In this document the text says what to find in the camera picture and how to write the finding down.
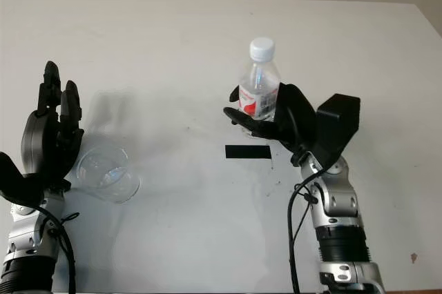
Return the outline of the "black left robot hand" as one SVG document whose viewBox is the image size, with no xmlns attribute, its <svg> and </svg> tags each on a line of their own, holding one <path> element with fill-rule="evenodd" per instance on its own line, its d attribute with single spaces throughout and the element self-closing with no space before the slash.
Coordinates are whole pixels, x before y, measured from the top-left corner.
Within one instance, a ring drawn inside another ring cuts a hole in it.
<svg viewBox="0 0 442 294">
<path fill-rule="evenodd" d="M 62 88 L 58 66 L 48 61 L 37 109 L 29 115 L 21 140 L 24 168 L 44 189 L 70 190 L 66 176 L 77 160 L 84 135 L 79 127 L 81 117 L 77 85 L 69 80 Z"/>
</svg>

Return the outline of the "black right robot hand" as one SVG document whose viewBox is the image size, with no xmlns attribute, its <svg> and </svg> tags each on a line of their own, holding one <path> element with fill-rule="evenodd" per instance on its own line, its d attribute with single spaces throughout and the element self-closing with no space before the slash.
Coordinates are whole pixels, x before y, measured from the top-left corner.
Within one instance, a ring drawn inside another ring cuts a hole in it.
<svg viewBox="0 0 442 294">
<path fill-rule="evenodd" d="M 316 141 L 316 113 L 301 90 L 293 84 L 279 85 L 273 120 L 253 119 L 232 107 L 223 108 L 232 124 L 239 124 L 252 136 L 279 141 L 294 154 L 303 154 Z"/>
</svg>

